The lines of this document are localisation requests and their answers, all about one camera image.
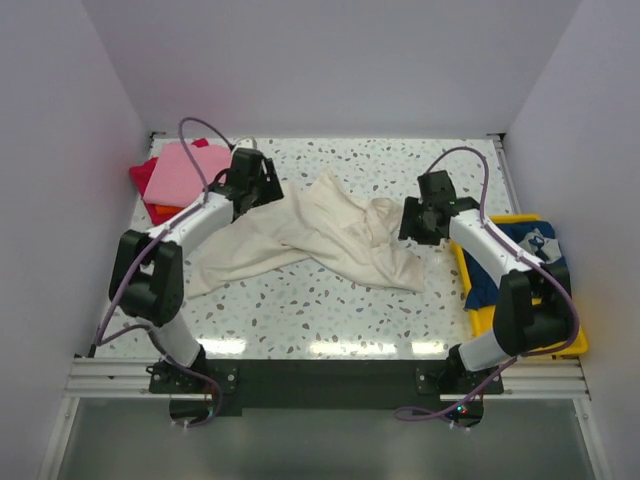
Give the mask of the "cream t shirt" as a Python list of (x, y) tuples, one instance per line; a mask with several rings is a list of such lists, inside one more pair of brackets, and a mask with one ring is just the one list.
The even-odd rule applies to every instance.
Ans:
[(331, 171), (308, 188), (285, 181), (282, 189), (283, 199), (249, 210), (201, 245), (188, 297), (306, 259), (359, 285), (425, 291), (424, 261), (395, 238), (399, 203), (353, 196)]

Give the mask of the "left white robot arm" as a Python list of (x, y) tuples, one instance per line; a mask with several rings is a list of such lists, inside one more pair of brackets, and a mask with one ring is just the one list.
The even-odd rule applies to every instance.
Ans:
[(124, 332), (143, 329), (174, 366), (173, 382), (185, 392), (200, 390), (207, 380), (206, 354), (181, 314), (184, 260), (249, 210), (283, 198), (273, 160), (255, 148), (237, 147), (230, 166), (206, 181), (183, 212), (147, 231), (126, 231), (94, 344), (103, 346)]

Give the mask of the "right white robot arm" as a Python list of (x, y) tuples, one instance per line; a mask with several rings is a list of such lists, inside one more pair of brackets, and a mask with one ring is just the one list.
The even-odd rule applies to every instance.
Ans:
[(451, 240), (465, 250), (498, 288), (489, 329), (449, 350), (442, 377), (459, 393), (481, 380), (481, 371), (519, 356), (571, 345), (579, 318), (568, 267), (546, 264), (516, 244), (471, 197), (459, 197), (447, 172), (418, 177), (420, 196), (405, 199), (399, 238), (421, 245)]

